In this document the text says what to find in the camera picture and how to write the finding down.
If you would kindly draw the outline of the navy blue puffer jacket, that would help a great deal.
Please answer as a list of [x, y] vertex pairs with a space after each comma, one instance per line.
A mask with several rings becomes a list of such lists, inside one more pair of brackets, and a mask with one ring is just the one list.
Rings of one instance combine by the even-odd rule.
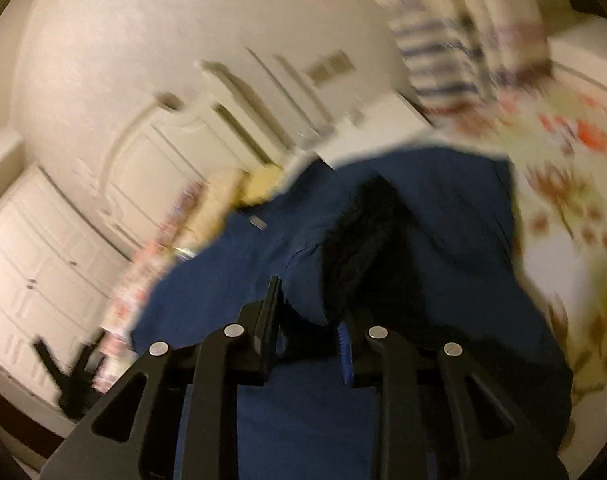
[[275, 372], [239, 391], [244, 479], [364, 479], [375, 394], [340, 377], [338, 326], [459, 344], [558, 452], [573, 375], [513, 265], [512, 168], [448, 148], [340, 168], [314, 160], [285, 193], [228, 217], [152, 290], [132, 342], [197, 344], [260, 300], [286, 309]]

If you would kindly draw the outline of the white wardrobe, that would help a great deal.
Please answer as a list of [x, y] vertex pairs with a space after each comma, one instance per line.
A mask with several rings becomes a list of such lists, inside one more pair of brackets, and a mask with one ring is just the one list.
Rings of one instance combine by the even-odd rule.
[[0, 199], [0, 368], [34, 396], [59, 394], [32, 347], [71, 370], [104, 317], [128, 259], [33, 166]]

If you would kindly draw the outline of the patterned round pillow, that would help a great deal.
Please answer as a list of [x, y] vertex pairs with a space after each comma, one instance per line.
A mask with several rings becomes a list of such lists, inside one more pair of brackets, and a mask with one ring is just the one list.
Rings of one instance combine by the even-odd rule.
[[204, 182], [190, 182], [177, 195], [154, 237], [154, 249], [157, 254], [161, 254], [171, 247], [189, 214], [199, 204], [204, 191], [206, 191]]

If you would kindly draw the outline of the beige pillow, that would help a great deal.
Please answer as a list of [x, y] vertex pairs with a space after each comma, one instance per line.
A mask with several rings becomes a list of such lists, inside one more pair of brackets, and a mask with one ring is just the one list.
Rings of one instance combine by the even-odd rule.
[[196, 254], [212, 243], [222, 232], [227, 215], [239, 204], [248, 177], [247, 171], [238, 168], [212, 174], [174, 247]]

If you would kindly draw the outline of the yellow pillow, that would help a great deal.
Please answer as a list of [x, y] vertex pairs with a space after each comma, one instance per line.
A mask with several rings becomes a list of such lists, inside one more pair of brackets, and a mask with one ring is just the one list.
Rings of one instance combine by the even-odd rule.
[[254, 206], [269, 200], [278, 190], [282, 180], [282, 167], [265, 165], [246, 179], [240, 193], [242, 206]]

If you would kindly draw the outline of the floral bed quilt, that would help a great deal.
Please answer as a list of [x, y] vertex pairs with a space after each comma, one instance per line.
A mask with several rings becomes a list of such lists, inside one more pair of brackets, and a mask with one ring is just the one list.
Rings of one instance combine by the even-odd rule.
[[607, 441], [607, 96], [548, 79], [436, 125], [513, 163], [523, 282], [573, 370], [561, 460], [578, 478]]

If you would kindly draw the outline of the white nightstand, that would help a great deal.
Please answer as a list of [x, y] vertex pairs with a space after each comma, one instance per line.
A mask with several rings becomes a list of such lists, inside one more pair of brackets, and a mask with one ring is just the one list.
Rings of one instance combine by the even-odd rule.
[[433, 131], [428, 119], [399, 92], [388, 92], [372, 103], [337, 119], [331, 133], [311, 148], [298, 150], [287, 159], [286, 169], [307, 166], [320, 158], [333, 168], [405, 146]]

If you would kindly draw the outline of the white wooden headboard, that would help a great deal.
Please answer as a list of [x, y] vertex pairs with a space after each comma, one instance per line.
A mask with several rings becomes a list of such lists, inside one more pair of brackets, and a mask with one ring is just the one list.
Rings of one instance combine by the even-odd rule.
[[199, 62], [204, 91], [186, 101], [170, 92], [156, 94], [114, 136], [102, 159], [97, 211], [128, 248], [140, 248], [151, 238], [185, 184], [202, 182], [221, 169], [280, 166], [295, 148], [316, 141], [331, 124], [329, 110], [294, 67], [280, 63], [310, 99], [312, 110], [303, 108], [255, 50], [247, 54], [302, 119], [301, 130], [289, 133], [279, 125], [230, 66]]

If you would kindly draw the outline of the printed striped curtain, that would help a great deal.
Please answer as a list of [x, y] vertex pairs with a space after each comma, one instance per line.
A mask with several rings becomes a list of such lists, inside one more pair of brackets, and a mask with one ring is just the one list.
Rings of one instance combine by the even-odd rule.
[[430, 116], [496, 100], [550, 73], [535, 0], [375, 0]]

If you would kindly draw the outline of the wall socket panel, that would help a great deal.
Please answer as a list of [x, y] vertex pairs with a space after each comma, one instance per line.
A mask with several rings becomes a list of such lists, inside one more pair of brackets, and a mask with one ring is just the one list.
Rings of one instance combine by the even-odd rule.
[[310, 79], [314, 87], [321, 88], [333, 79], [345, 76], [354, 72], [355, 66], [351, 58], [343, 52], [337, 50], [331, 54], [320, 58], [316, 63], [305, 70], [305, 75]]

